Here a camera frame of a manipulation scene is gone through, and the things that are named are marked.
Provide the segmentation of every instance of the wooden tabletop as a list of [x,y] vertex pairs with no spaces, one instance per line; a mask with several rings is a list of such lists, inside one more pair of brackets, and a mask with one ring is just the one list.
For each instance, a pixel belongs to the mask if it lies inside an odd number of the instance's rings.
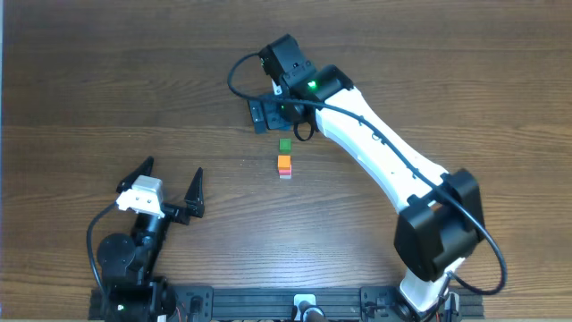
[[[205,169],[206,214],[168,233],[156,272],[215,287],[396,285],[397,215],[356,161],[317,134],[256,135],[226,87],[285,33],[336,64],[413,148],[480,182],[509,283],[488,318],[572,316],[572,4],[565,1],[6,1],[2,318],[85,318],[86,229],[147,156],[182,203]],[[256,59],[236,74],[253,94]],[[128,232],[115,211],[94,243]],[[459,272],[494,286],[483,243]]]

